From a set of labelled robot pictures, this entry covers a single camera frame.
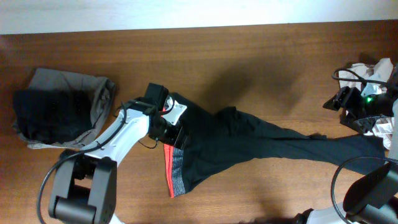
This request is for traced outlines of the black leggings with red waistband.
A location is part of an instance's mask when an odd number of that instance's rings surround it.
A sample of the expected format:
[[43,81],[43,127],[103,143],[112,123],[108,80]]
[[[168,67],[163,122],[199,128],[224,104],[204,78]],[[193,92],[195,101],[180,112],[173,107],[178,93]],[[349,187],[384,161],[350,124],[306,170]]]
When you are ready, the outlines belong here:
[[211,114],[174,93],[187,106],[180,117],[189,132],[186,145],[164,146],[165,173],[171,197],[191,192],[205,179],[235,164],[252,159],[306,159],[340,165],[357,157],[346,169],[368,174],[383,165],[381,138],[353,135],[331,139],[321,134],[304,135],[281,128],[234,106]]

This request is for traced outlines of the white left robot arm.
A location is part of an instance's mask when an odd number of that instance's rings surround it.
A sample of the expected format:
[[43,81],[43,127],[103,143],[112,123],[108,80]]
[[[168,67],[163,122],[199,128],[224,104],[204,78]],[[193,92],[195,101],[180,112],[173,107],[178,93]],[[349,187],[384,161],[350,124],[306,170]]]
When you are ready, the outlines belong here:
[[49,216],[62,223],[120,223],[115,214],[118,166],[146,135],[169,145],[178,142],[178,122],[186,110],[171,97],[123,103],[107,130],[79,151],[63,151],[50,169],[55,177]]

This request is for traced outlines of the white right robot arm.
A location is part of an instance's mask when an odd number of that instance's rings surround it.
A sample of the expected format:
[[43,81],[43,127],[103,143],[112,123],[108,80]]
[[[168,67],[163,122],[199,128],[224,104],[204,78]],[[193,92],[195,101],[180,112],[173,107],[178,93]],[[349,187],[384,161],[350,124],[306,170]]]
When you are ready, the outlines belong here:
[[[299,213],[294,218],[294,223],[397,224],[397,102],[394,102],[392,112],[394,130],[388,157],[356,157],[342,163],[332,178],[330,195],[333,206]],[[362,159],[382,161],[384,164],[354,182],[343,202],[336,203],[335,184],[338,174],[345,165]]]

